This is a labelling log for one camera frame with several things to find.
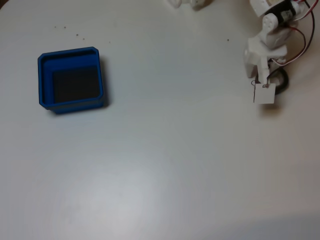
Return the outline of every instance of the wire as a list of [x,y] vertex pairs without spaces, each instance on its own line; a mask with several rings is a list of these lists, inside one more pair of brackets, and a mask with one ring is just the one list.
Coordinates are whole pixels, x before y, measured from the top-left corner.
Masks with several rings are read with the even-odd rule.
[[308,8],[309,8],[309,10],[302,16],[302,17],[299,17],[299,18],[296,18],[296,19],[294,19],[293,21],[299,21],[299,20],[301,20],[301,19],[304,19],[306,16],[308,16],[312,11],[313,11],[313,9],[316,7],[316,5],[318,4],[318,2],[319,2],[319,0],[315,0],[315,2],[314,2],[314,4],[312,4],[312,6],[310,6],[309,4],[309,6],[308,6]]
[[[306,6],[310,9],[311,7],[310,7],[309,3],[307,2],[307,0],[305,0],[304,2],[305,2],[305,4],[306,4]],[[309,49],[309,47],[310,47],[310,45],[311,45],[311,42],[312,42],[312,40],[313,40],[313,38],[314,38],[314,34],[315,34],[316,21],[315,21],[315,15],[314,15],[314,12],[313,12],[313,11],[311,11],[311,17],[312,17],[312,32],[311,32],[311,36],[310,36],[310,39],[309,39],[309,43],[308,43],[308,45],[306,46],[305,51],[304,51],[303,54],[305,54],[306,51]]]
[[[303,0],[303,2],[305,2],[306,6],[310,9],[310,5],[307,2],[307,0]],[[311,32],[311,36],[308,42],[308,45],[306,46],[303,54],[305,54],[307,52],[307,50],[309,49],[311,42],[314,38],[314,34],[315,34],[315,29],[316,29],[316,21],[315,21],[315,15],[314,12],[311,11],[311,16],[312,16],[312,32]],[[269,76],[266,78],[267,80],[269,80],[274,74],[276,74],[277,72],[280,72],[283,75],[283,82],[276,86],[275,88],[275,94],[278,95],[280,93],[282,93],[288,86],[289,86],[289,77],[287,72],[284,70],[284,68],[282,66],[280,66],[279,68],[277,68],[276,70],[272,71]]]
[[303,49],[297,55],[295,55],[293,58],[291,58],[290,60],[286,61],[285,63],[277,62],[275,59],[272,58],[272,61],[274,63],[278,64],[281,67],[284,67],[284,66],[292,63],[294,60],[297,60],[299,57],[301,57],[306,52],[306,49],[307,49],[307,40],[306,40],[306,36],[304,35],[304,33],[302,31],[300,31],[298,28],[295,28],[295,27],[292,27],[292,26],[290,26],[289,28],[294,30],[294,31],[296,31],[296,32],[298,32],[298,33],[300,33],[303,36],[304,46],[303,46]]
[[306,6],[311,10],[310,13],[311,13],[311,17],[312,17],[312,32],[311,32],[311,36],[310,36],[309,42],[306,45],[306,36],[300,30],[298,30],[297,28],[291,27],[291,29],[293,29],[295,31],[298,31],[299,33],[301,33],[303,35],[303,39],[304,39],[305,45],[304,45],[304,49],[301,52],[299,52],[295,57],[293,57],[292,59],[290,59],[289,61],[287,61],[285,63],[279,63],[276,60],[272,59],[273,62],[275,62],[276,64],[278,64],[281,67],[284,67],[284,66],[288,65],[289,63],[292,63],[294,60],[298,59],[303,54],[305,54],[307,52],[307,50],[309,49],[309,47],[311,45],[311,42],[312,42],[312,40],[314,38],[315,29],[316,29],[315,15],[314,15],[314,12],[312,11],[312,7],[310,7],[310,5],[307,2],[307,0],[304,0],[304,2],[306,4]]

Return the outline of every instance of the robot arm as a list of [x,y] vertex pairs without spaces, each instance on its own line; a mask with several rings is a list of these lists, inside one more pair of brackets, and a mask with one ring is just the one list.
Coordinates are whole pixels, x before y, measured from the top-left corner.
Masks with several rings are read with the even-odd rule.
[[283,60],[287,55],[287,40],[292,30],[284,23],[292,21],[303,11],[303,5],[293,0],[250,0],[258,17],[262,19],[261,32],[249,38],[245,51],[244,63],[249,78],[258,74],[254,92],[257,104],[273,104],[275,101],[276,84],[270,83],[268,76],[270,59]]

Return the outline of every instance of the blue box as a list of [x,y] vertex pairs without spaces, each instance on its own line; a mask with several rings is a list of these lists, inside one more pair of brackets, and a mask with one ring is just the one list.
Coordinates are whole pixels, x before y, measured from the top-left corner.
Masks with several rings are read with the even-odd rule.
[[104,105],[99,51],[94,47],[42,54],[38,80],[40,105],[56,114]]

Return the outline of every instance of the white paper tag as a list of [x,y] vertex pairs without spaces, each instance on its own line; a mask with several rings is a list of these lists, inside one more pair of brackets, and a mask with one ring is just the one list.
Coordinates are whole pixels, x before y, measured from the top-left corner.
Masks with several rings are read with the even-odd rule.
[[253,102],[255,104],[274,104],[276,94],[276,84],[270,83],[268,87],[257,83],[254,86]]

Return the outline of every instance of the white plastic part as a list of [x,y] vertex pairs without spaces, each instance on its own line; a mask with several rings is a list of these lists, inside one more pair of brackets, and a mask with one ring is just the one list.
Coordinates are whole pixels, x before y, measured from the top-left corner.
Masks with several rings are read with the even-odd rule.
[[292,30],[288,27],[279,27],[271,33],[261,31],[258,36],[261,41],[269,48],[276,49],[287,43],[288,38],[291,36]]
[[274,104],[276,84],[270,83],[268,86],[258,83],[254,85],[253,102],[255,104]]
[[292,1],[291,3],[296,15],[301,14],[305,10],[305,4],[297,3],[296,1]]
[[168,0],[168,2],[175,8],[179,8],[181,4],[190,4],[192,8],[202,7],[206,0]]
[[255,87],[255,103],[274,103],[276,87],[267,79],[270,74],[268,60],[284,58],[286,55],[287,46],[285,44],[276,49],[270,49],[261,41],[259,35],[248,39],[243,55],[246,74],[248,78],[253,78],[258,74],[259,84],[261,84]]
[[265,14],[269,9],[283,1],[284,0],[250,0],[250,4],[255,14],[258,17],[260,17],[263,14]]

